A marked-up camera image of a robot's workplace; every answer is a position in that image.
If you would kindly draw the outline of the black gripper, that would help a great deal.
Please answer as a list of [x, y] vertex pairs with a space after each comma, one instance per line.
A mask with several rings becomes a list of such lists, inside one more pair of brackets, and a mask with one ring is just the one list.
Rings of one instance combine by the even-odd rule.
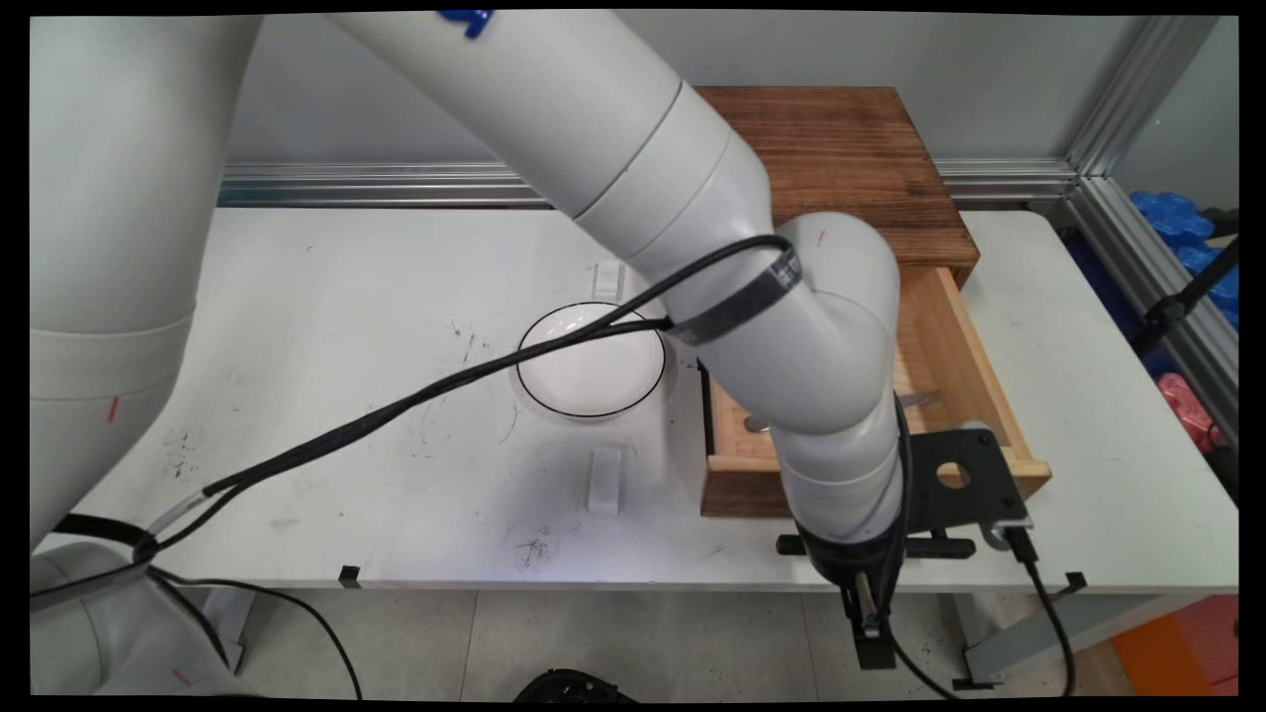
[[795, 527], [815, 571], [841, 587], [860, 668], [868, 671], [896, 668], [887, 618], [874, 597], [895, 593], [905, 557], [906, 518], [899, 516], [886, 531], [860, 544], [823, 538], [799, 521]]

